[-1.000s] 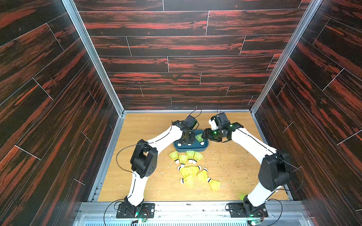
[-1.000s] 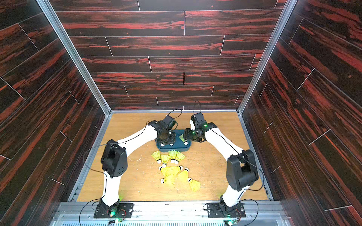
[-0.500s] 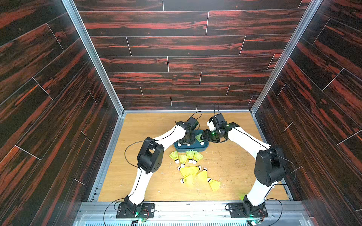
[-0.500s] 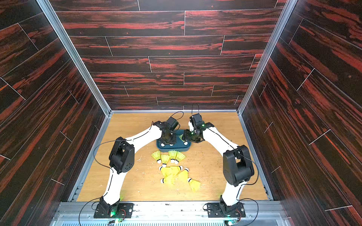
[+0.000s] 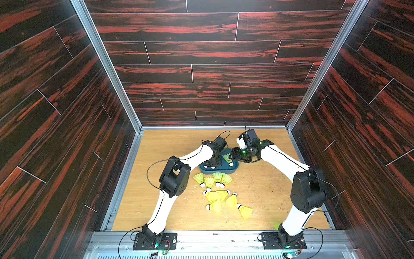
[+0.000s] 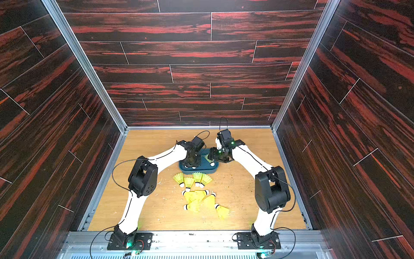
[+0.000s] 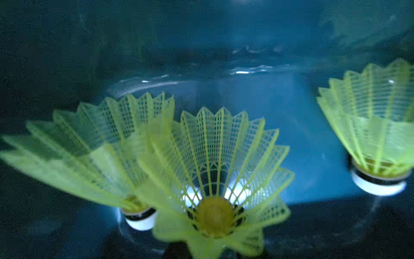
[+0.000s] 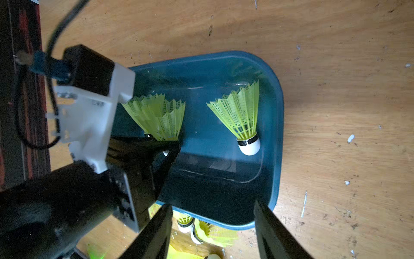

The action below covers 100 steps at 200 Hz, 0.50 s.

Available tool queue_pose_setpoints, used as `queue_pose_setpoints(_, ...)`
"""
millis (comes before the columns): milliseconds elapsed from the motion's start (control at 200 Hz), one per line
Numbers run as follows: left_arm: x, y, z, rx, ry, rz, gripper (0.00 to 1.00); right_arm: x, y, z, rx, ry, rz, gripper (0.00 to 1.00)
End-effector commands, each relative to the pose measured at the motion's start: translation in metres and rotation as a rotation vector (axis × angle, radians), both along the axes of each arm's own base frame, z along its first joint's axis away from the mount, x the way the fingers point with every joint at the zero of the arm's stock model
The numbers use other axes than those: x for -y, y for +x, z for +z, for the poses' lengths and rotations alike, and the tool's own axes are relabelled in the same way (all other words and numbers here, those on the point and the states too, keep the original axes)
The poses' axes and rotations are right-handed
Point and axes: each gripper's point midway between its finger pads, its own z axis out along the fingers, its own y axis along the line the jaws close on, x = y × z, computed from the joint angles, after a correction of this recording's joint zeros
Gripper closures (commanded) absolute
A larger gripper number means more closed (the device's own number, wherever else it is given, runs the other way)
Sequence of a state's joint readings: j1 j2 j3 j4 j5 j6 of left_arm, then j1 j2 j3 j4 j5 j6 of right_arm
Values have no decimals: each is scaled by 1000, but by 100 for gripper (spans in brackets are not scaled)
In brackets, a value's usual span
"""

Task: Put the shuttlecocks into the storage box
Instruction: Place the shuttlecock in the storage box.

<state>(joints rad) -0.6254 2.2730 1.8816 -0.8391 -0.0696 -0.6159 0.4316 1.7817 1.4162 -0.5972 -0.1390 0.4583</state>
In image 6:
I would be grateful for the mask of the teal plastic storage box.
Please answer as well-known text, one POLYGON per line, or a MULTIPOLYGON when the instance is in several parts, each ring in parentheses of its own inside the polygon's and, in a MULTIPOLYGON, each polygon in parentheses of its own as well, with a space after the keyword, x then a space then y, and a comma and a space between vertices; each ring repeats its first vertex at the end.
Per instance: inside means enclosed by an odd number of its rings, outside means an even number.
POLYGON ((213 174, 213 173, 215 173, 216 170, 219 167, 219 163, 216 162, 216 161, 213 161, 213 162, 216 163, 215 166, 210 166, 210 163, 212 163, 212 162, 210 160, 206 160, 205 157, 204 157, 206 154, 209 154, 209 152, 210 151, 207 150, 207 149, 201 150, 201 165, 198 166, 198 167, 185 167, 183 165, 183 163, 180 161, 179 162, 179 168, 182 171, 182 173, 184 175, 191 175, 194 172, 201 172, 201 173, 204 173, 204 174, 213 174))

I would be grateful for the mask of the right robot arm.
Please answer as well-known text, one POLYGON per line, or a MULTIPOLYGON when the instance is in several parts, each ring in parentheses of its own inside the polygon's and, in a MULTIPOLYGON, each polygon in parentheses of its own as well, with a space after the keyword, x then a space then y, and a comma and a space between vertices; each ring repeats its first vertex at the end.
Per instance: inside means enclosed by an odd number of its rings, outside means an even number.
POLYGON ((269 237, 274 222, 291 199, 290 186, 282 167, 273 167, 255 155, 241 140, 235 140, 228 129, 217 134, 216 147, 210 149, 210 160, 241 164, 254 178, 254 197, 259 207, 252 225, 253 237, 269 237))

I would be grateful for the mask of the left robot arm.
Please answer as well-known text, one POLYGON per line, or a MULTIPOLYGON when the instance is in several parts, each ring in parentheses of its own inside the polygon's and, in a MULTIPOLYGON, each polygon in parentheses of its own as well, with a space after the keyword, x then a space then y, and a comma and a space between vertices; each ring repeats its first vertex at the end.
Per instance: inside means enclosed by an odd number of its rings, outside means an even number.
POLYGON ((136 159, 128 177, 128 200, 120 222, 114 227, 116 232, 129 235, 138 229, 138 219, 147 196, 157 185, 158 174, 167 167, 181 161, 188 167, 201 164, 203 140, 195 137, 192 141, 179 141, 172 148, 155 156, 140 156, 136 159))

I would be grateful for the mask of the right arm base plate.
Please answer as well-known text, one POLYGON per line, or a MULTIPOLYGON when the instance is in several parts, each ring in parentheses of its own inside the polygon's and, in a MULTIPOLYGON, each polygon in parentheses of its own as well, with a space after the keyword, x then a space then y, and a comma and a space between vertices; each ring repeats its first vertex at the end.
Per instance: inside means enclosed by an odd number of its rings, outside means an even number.
POLYGON ((281 249, 279 236, 275 231, 264 236, 256 232, 238 232, 232 238, 239 250, 281 249))

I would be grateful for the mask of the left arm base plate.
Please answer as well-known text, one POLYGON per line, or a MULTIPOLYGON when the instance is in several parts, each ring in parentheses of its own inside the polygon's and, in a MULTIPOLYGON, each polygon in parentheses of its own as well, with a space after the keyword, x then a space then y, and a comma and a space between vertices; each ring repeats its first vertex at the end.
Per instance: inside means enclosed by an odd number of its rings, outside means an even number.
POLYGON ((113 233, 107 250, 143 251, 150 250, 153 233, 137 232, 129 235, 113 233))

